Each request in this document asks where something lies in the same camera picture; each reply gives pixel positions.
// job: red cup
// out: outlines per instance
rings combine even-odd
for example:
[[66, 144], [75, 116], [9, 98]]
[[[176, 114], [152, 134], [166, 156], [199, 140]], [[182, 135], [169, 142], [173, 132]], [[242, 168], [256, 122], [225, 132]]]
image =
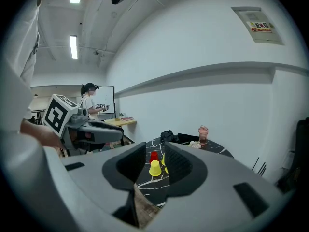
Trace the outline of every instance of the red cup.
[[153, 152], [150, 153], [149, 163], [151, 163], [153, 160], [159, 161], [159, 155], [158, 155], [158, 152], [156, 152], [156, 151], [153, 151]]

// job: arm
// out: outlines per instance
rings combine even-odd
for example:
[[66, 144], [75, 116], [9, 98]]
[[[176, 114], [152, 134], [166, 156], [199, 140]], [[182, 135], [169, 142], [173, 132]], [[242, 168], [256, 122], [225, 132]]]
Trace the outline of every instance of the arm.
[[34, 125], [27, 120], [23, 120], [20, 132], [36, 138], [42, 146], [64, 148], [59, 137], [47, 126]]
[[101, 111], [104, 111], [105, 109], [104, 108], [89, 108], [88, 109], [88, 113], [89, 114], [96, 114], [98, 112], [101, 112]]

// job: ceiling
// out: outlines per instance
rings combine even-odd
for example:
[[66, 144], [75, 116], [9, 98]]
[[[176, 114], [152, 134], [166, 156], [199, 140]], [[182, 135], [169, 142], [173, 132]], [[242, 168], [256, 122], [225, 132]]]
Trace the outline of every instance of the ceiling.
[[78, 62], [106, 68], [130, 33], [153, 12], [173, 0], [43, 0], [38, 29], [37, 58], [76, 61], [70, 54], [69, 36], [78, 37]]

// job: whiteboard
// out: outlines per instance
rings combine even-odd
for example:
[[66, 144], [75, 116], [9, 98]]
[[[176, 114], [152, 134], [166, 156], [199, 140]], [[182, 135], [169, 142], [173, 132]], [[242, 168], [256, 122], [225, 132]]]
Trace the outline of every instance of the whiteboard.
[[100, 87], [96, 94], [91, 96], [94, 104], [109, 105], [109, 109], [100, 114], [113, 114], [114, 110], [114, 87]]

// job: poster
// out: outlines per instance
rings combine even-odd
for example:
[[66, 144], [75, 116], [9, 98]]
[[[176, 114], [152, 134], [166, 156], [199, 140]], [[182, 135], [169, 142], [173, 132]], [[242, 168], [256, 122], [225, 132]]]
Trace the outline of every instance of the poster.
[[263, 22], [247, 21], [247, 24], [251, 28], [252, 32], [272, 33], [269, 23], [266, 23], [264, 21]]

